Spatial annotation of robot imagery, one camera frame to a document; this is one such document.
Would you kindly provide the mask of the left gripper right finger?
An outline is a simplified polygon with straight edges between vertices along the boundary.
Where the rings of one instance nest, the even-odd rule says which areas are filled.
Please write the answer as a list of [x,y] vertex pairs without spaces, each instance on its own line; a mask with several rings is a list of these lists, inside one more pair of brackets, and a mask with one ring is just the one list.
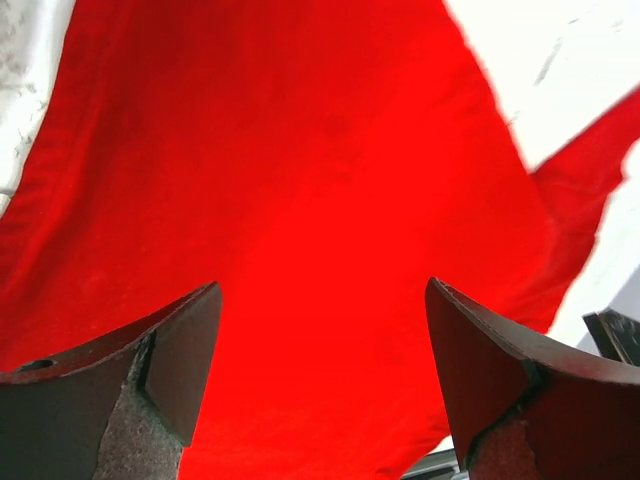
[[636,479],[639,369],[564,345],[436,278],[429,336],[472,479]]

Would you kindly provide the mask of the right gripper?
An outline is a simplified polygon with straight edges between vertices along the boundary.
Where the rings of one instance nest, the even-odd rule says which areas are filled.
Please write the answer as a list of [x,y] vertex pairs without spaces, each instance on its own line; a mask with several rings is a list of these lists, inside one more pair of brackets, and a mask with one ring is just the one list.
[[638,321],[612,309],[585,315],[583,321],[604,358],[640,365]]

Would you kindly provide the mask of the bright red t shirt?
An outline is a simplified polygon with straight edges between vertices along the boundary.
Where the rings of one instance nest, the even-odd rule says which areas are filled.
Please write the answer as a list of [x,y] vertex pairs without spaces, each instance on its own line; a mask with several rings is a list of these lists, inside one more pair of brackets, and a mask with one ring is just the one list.
[[5,1],[1,369],[214,282],[183,479],[396,479],[440,278],[571,343],[639,262],[635,1]]

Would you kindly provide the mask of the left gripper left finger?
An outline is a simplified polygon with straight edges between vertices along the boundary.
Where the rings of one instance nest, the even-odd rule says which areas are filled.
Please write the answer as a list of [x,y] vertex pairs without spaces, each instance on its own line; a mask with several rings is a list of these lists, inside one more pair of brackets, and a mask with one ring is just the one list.
[[209,283],[161,310],[1,376],[4,479],[175,479],[219,328]]

